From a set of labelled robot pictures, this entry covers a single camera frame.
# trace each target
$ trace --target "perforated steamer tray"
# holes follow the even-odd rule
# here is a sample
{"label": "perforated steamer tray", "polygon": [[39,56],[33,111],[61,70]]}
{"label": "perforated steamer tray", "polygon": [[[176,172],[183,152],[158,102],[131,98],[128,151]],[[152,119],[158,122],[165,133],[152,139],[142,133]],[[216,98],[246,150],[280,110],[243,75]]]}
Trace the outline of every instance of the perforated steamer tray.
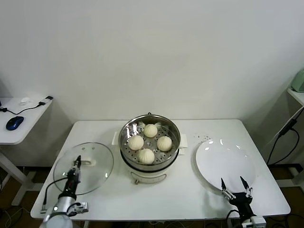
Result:
{"label": "perforated steamer tray", "polygon": [[[136,127],[136,131],[133,133],[128,134],[126,138],[124,138],[124,147],[121,149],[122,153],[126,156],[127,159],[133,160],[134,162],[140,163],[137,159],[138,151],[133,151],[129,148],[128,142],[130,138],[134,135],[140,135],[143,138],[143,148],[150,149],[154,152],[155,159],[152,165],[163,163],[166,160],[169,160],[172,156],[175,155],[178,149],[178,140],[176,139],[175,135],[169,130],[168,126],[161,126],[156,124],[158,132],[155,137],[148,138],[143,134],[143,129],[145,124],[139,125]],[[157,148],[157,140],[162,136],[168,136],[172,140],[172,148],[168,152],[160,151]]]}
{"label": "perforated steamer tray", "polygon": [[[155,124],[158,132],[155,137],[148,138],[143,134],[145,125]],[[138,151],[129,148],[128,142],[134,135],[143,137],[143,148],[150,149],[155,154],[152,164],[143,164],[138,161]],[[157,141],[162,136],[168,136],[172,140],[172,148],[168,152],[162,152],[157,148]],[[154,172],[165,169],[175,161],[179,153],[181,142],[180,132],[177,126],[169,119],[159,115],[147,114],[130,120],[120,131],[118,143],[123,160],[132,168],[143,172]]]}

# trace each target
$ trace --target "wooden floor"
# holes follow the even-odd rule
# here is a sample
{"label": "wooden floor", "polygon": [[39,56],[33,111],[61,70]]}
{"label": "wooden floor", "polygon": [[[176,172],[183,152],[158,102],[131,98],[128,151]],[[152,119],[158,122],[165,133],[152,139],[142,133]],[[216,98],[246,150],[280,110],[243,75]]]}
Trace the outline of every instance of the wooden floor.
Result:
{"label": "wooden floor", "polygon": [[[271,170],[276,179],[286,179],[291,178],[291,174],[288,169],[285,168],[275,168]],[[0,176],[4,179],[6,173],[0,169]],[[34,182],[44,182],[48,175],[48,170],[38,171]],[[16,195],[20,184],[13,178],[10,178],[9,182],[0,192],[0,209],[7,210],[10,215],[13,215],[20,207],[11,207],[11,202]],[[298,214],[304,217],[304,194],[300,188],[283,188],[283,194],[285,195],[290,207],[292,214]],[[21,202],[21,206],[26,210],[30,211],[33,204],[38,196],[38,192],[27,192],[25,197]],[[0,228],[5,228],[5,223],[8,220],[8,216],[5,213],[0,213]],[[283,217],[275,217],[275,219],[284,219]],[[280,228],[286,227],[285,222],[276,222],[270,218],[267,218],[267,227],[269,228]],[[41,224],[41,220],[33,219],[26,212],[21,211],[12,218],[11,224],[16,223],[14,228],[38,228]],[[304,228],[304,219],[297,216],[289,216],[288,218],[289,228]],[[83,226],[83,222],[78,222],[79,226]],[[225,228],[227,227],[225,221],[213,220],[213,221],[175,221],[175,222],[165,222],[164,224],[158,223],[156,225],[151,225],[149,222],[91,222],[90,228]]]}

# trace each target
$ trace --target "computer mouse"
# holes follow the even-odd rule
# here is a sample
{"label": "computer mouse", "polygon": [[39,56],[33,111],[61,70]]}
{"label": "computer mouse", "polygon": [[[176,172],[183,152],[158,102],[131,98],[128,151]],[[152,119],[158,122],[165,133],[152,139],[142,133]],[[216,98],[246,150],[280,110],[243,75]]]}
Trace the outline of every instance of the computer mouse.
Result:
{"label": "computer mouse", "polygon": [[17,127],[19,127],[19,125],[23,122],[23,120],[24,120],[23,116],[16,116],[11,118],[6,124],[6,129],[8,129],[9,131],[15,130]]}

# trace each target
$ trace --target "desk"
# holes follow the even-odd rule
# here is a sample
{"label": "desk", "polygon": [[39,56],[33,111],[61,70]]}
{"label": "desk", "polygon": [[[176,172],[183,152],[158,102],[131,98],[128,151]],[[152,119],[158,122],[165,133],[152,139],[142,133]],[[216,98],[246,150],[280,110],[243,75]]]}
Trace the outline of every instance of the desk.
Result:
{"label": "desk", "polygon": [[[178,156],[165,180],[155,184],[134,184],[126,172],[119,148],[112,146],[113,135],[127,121],[80,121],[74,124],[56,162],[65,151],[85,142],[99,142],[111,148],[114,156],[113,171],[98,189],[77,197],[88,202],[89,212],[72,217],[73,220],[121,221],[121,220],[183,220],[223,219],[234,208],[221,194],[209,191],[194,166],[196,148],[202,138],[221,137],[237,142],[247,151],[256,167],[257,179],[252,185],[252,210],[257,215],[285,215],[290,207],[275,179],[266,166],[247,130],[239,120],[177,120],[174,123],[187,135],[188,148]],[[54,165],[31,210],[33,218],[40,214],[45,189],[53,181]],[[57,202],[60,191],[52,185],[48,191],[47,206]]]}
{"label": "desk", "polygon": [[[26,105],[19,105],[19,102],[22,98],[0,98],[2,103],[2,107],[6,107],[9,110],[17,113],[23,109],[34,107],[38,104],[39,100],[34,100],[33,103],[29,103]],[[6,129],[6,123],[12,117],[16,115],[11,114],[9,112],[0,112],[0,145],[16,145],[24,140],[24,138],[28,135],[30,130],[33,128],[35,123],[41,117],[41,115],[46,111],[51,102],[40,106],[35,109],[26,110],[23,113],[19,114],[19,116],[24,117],[24,121],[20,124],[20,126],[14,131],[8,131]],[[0,152],[0,166],[3,168],[8,175],[3,180],[2,187],[5,186],[10,176],[15,178],[19,183],[22,184],[17,195],[15,196],[12,205],[19,205],[26,191],[40,191],[42,184],[34,184],[31,182],[32,178],[35,176],[35,172],[29,172],[28,175],[24,175],[10,160],[8,160],[4,154]]]}

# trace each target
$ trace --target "table leg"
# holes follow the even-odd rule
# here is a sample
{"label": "table leg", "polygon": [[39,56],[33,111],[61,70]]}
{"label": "table leg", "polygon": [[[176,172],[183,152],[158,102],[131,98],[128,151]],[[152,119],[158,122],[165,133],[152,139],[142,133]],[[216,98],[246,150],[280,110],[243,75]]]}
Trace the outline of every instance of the table leg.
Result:
{"label": "table leg", "polygon": [[6,185],[6,183],[9,181],[9,179],[10,179],[10,175],[7,174],[6,177],[2,181],[2,189],[4,188],[4,186]]}
{"label": "table leg", "polygon": [[233,228],[230,218],[228,218],[228,220],[227,220],[227,226],[228,226],[228,228]]}
{"label": "table leg", "polygon": [[90,221],[85,221],[84,228],[89,228],[89,226],[90,226]]}
{"label": "table leg", "polygon": [[298,173],[296,168],[289,168],[294,178],[286,180],[276,180],[280,188],[300,187],[304,192],[304,171]]}
{"label": "table leg", "polygon": [[72,222],[73,223],[73,228],[81,228],[80,226],[78,226],[75,222]]}
{"label": "table leg", "polygon": [[16,179],[21,187],[12,201],[13,206],[20,204],[22,198],[24,197],[26,191],[40,191],[43,183],[32,182],[33,177],[36,172],[29,172],[28,175],[24,175],[10,160],[8,160],[2,153],[0,153],[0,167],[3,168],[10,176]]}

